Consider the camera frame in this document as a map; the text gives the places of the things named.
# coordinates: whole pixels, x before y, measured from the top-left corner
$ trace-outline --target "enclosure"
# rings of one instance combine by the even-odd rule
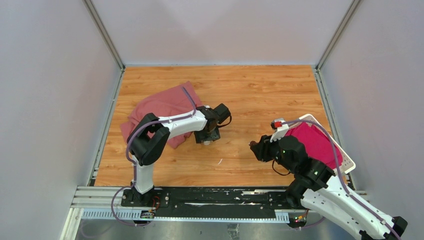
[[[402,239],[420,239],[423,11],[419,0],[6,0],[1,238],[85,239],[82,228],[98,235],[112,224],[98,239],[353,239],[329,220],[297,232],[272,221],[131,227],[100,217],[133,179],[121,124],[147,96],[190,81],[232,122],[208,146],[194,136],[166,146],[156,186],[283,189],[293,175],[248,144],[271,134],[272,120],[312,114],[356,163],[346,183],[403,216]],[[308,224],[318,220],[311,212]]]

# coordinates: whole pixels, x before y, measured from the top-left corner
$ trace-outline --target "metal frame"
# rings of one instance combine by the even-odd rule
[[[98,144],[97,155],[95,156],[94,166],[92,168],[91,174],[89,176],[87,185],[94,186],[96,181],[97,172],[99,170],[100,160],[102,159],[103,149],[105,148],[106,138],[108,137],[109,127],[111,126],[112,116],[114,115],[115,107],[117,105],[119,90],[121,88],[122,80],[124,77],[125,69],[122,69],[119,80],[116,83],[114,88],[112,100],[109,104],[109,112],[107,113],[107,120],[104,125],[103,134],[100,138],[100,143]]]
[[[113,58],[115,59],[116,64],[118,64],[119,68],[123,71],[125,68],[125,65],[122,62],[121,57],[119,56],[118,51],[114,43],[112,42],[111,37],[108,34],[108,31],[106,31],[106,28],[103,25],[103,22],[100,19],[100,16],[97,13],[97,10],[92,0],[82,0],[82,2],[87,7],[88,13],[90,13],[90,16],[92,17],[93,22],[95,23],[98,31],[100,32],[100,35],[103,37],[103,40],[106,43],[107,47],[109,48],[110,53],[113,55]]]
[[[95,180],[97,175],[97,170],[100,164],[100,160],[103,154],[103,149],[106,142],[107,133],[109,131],[109,127],[112,120],[112,115],[116,106],[117,97],[119,94],[119,89],[122,84],[124,71],[125,71],[125,65],[121,60],[121,57],[118,54],[117,49],[115,48],[108,32],[106,31],[105,26],[102,23],[102,20],[100,19],[96,8],[92,2],[92,0],[82,0],[85,4],[89,14],[91,15],[95,25],[97,26],[101,36],[103,37],[103,40],[107,47],[109,48],[111,54],[113,55],[113,58],[116,61],[116,64],[121,69],[121,75],[119,77],[118,82],[116,83],[116,88],[113,93],[113,98],[109,105],[109,113],[107,116],[107,120],[104,126],[103,135],[100,138],[99,148],[98,152],[95,158],[95,162],[93,165],[93,171],[90,175],[89,181],[93,183],[93,180]],[[330,124],[330,128],[332,131],[332,134],[334,135],[335,140],[343,146],[343,143],[341,142],[341,139],[339,137],[339,127],[337,125],[337,120],[334,117],[333,108],[331,105],[331,102],[328,99],[328,91],[326,88],[326,85],[323,81],[323,76],[321,73],[321,69],[326,63],[328,57],[330,56],[332,50],[334,49],[335,45],[337,44],[340,36],[343,34],[343,31],[346,29],[350,19],[354,15],[355,11],[357,10],[358,6],[362,0],[353,0],[344,15],[342,21],[340,22],[340,25],[338,26],[337,30],[335,31],[331,41],[329,42],[328,46],[326,47],[324,53],[322,54],[319,62],[317,65],[312,66],[313,73],[315,76],[315,80],[319,89],[319,93],[321,95],[321,100],[325,109],[325,112],[328,117],[328,121]],[[353,184],[353,187],[355,187],[355,183],[353,182],[353,179],[348,176],[350,181]],[[78,227],[81,221],[81,217],[83,216],[84,208],[90,208],[90,209],[106,209],[110,208],[112,196],[115,194],[115,192],[119,189],[119,187],[100,187],[100,186],[79,186],[76,189],[72,204],[70,206],[70,210],[65,222],[65,225],[62,230],[62,234],[60,239],[63,240],[73,240],[75,239]],[[362,195],[363,198],[366,199],[366,193],[364,191],[356,191],[356,193]],[[122,192],[118,194],[117,198],[115,199],[115,206],[117,209],[122,208],[120,207],[119,203],[122,199]],[[303,210],[296,210],[296,209],[287,209],[284,210],[286,212],[290,213],[296,213],[296,212],[302,212]]]
[[[328,98],[328,90],[327,86],[324,81],[323,74],[321,72],[321,69],[325,65],[327,59],[329,58],[331,52],[333,51],[334,47],[336,46],[337,42],[339,41],[340,37],[342,36],[343,32],[345,31],[346,27],[349,24],[349,21],[352,19],[353,15],[355,14],[356,10],[358,9],[359,5],[362,3],[362,0],[352,0],[350,3],[349,8],[347,9],[346,13],[344,14],[343,19],[341,20],[340,24],[338,25],[334,35],[332,36],[330,42],[328,43],[327,47],[325,48],[324,53],[322,54],[321,58],[319,59],[318,64],[313,69],[313,74],[315,76],[316,84],[318,86],[319,94],[321,95],[321,101],[325,109],[325,113],[328,118],[328,122],[330,124],[331,132],[334,136],[334,139],[341,147],[344,147],[343,140],[340,138],[339,135],[339,125],[337,124],[337,119],[335,118],[335,114],[333,112],[333,106],[331,101],[329,101]],[[353,189],[356,188],[356,184],[354,179],[350,174],[346,176],[348,180],[351,182]]]
[[[339,41],[340,36],[342,35],[343,31],[345,30],[346,26],[348,25],[349,21],[351,20],[352,16],[354,15],[355,11],[357,10],[361,2],[362,0],[353,0],[352,3],[350,4],[346,14],[344,15],[343,19],[338,25],[337,30],[335,31],[334,35],[332,36],[330,42],[327,45],[327,48],[325,49],[324,53],[319,59],[318,64],[316,65],[317,70],[320,70],[323,68],[330,53],[332,52],[333,48]]]

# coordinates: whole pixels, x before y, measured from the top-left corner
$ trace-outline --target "floor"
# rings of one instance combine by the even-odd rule
[[[293,120],[308,113],[330,130],[309,65],[127,67],[96,186],[130,183],[133,169],[125,158],[120,124],[145,97],[186,81],[205,105],[214,108],[224,103],[231,111],[232,123],[221,128],[221,139],[210,145],[196,144],[192,135],[177,149],[166,146],[155,163],[155,186],[289,185],[293,175],[280,176],[271,162],[257,161],[248,143],[271,135],[272,120]],[[279,165],[276,169],[286,173]]]

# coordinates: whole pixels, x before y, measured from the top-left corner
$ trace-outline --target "pink cloth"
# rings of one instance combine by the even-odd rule
[[[193,98],[196,106],[203,105],[199,96],[195,93],[193,85],[189,81],[148,96],[137,104],[128,116],[128,122],[120,125],[123,140],[127,142],[127,139],[133,132],[134,128],[148,113],[154,113],[157,117],[170,117],[193,110],[193,106],[186,94],[184,94],[182,87],[184,87]],[[175,149],[180,144],[184,143],[186,138],[190,137],[191,134],[191,132],[187,132],[185,134],[175,136],[169,139],[167,143]]]
[[[336,168],[333,149],[328,137],[322,133],[316,126],[309,126],[306,122],[302,122],[299,126],[291,128],[285,134],[286,136],[294,136],[299,142],[305,145],[306,153],[314,159],[320,160],[331,169]],[[340,150],[335,146],[337,159],[340,166],[343,157]]]

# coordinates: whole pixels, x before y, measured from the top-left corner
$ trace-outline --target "cable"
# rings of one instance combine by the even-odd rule
[[[227,126],[228,124],[230,124],[231,123],[231,121],[233,120],[233,117],[230,115],[229,116],[229,122],[227,123],[227,124],[224,124],[224,125],[219,125],[219,126],[216,126],[217,128],[222,128],[222,127],[225,127],[225,126]]]
[[[387,229],[389,229],[390,232],[393,233],[393,235],[398,240],[402,240],[401,237],[399,236],[399,234],[380,215],[378,215],[375,211],[373,211],[367,205],[365,205],[364,203],[362,203],[354,195],[351,195],[351,192],[349,191],[348,187],[343,182],[342,171],[340,170],[340,164],[339,164],[339,160],[337,158],[336,146],[335,146],[334,142],[332,141],[332,138],[331,138],[329,132],[323,126],[321,126],[320,124],[318,124],[318,123],[316,123],[314,121],[309,121],[309,120],[304,120],[304,119],[296,119],[296,120],[292,120],[292,121],[282,122],[282,124],[293,124],[293,123],[309,123],[309,124],[313,124],[313,125],[317,126],[319,129],[321,129],[325,133],[325,135],[327,136],[328,140],[331,143],[331,148],[332,148],[332,151],[333,151],[333,154],[334,154],[334,160],[335,160],[335,165],[336,165],[336,169],[337,169],[338,179],[340,180],[340,183],[341,183],[344,191],[346,192],[346,194],[349,195],[357,204],[361,205],[364,209],[366,209],[368,212],[370,212],[372,215],[374,215],[374,217],[376,217],[381,223],[384,223],[384,225],[387,227]]]
[[[145,128],[147,128],[148,126],[151,126],[151,125],[154,125],[154,124],[161,124],[161,123],[170,123],[171,121],[177,121],[177,120],[182,120],[182,119],[188,119],[188,118],[191,118],[196,113],[196,111],[197,111],[196,110],[196,103],[193,100],[192,96],[190,96],[189,92],[186,90],[185,87],[182,87],[182,91],[187,96],[188,100],[190,101],[191,106],[193,107],[193,112],[190,112],[189,114],[184,115],[184,116],[175,117],[175,118],[171,118],[171,119],[167,119],[167,120],[157,120],[157,121],[148,122],[148,123],[144,124],[143,126],[141,126],[139,129],[137,129],[132,134],[130,139],[128,140],[128,144],[126,145],[126,150],[125,150],[125,156],[126,156],[126,159],[132,163],[133,170],[134,170],[133,171],[134,179],[131,183],[131,186],[123,186],[118,191],[116,191],[115,194],[113,195],[112,201],[110,203],[110,209],[112,211],[113,217],[123,225],[132,226],[132,227],[143,227],[143,226],[146,226],[150,223],[150,222],[142,223],[142,224],[128,223],[126,221],[119,219],[119,217],[117,216],[117,214],[115,213],[115,210],[114,210],[114,202],[115,202],[115,199],[117,198],[119,192],[121,192],[124,189],[132,189],[136,185],[136,182],[137,182],[137,164],[138,164],[138,162],[136,162],[135,160],[130,158],[130,147],[133,144],[133,141],[136,138],[136,136],[139,133],[141,133]]]
[[[277,174],[279,174],[279,175],[281,175],[281,176],[287,176],[287,175],[291,174],[291,172],[290,172],[290,171],[289,171],[288,173],[286,173],[286,174],[282,174],[282,173],[278,172],[278,171],[274,168],[274,163],[275,163],[275,162],[276,162],[275,160],[273,160],[273,161],[272,161],[272,170],[274,170],[274,172],[276,172]]]

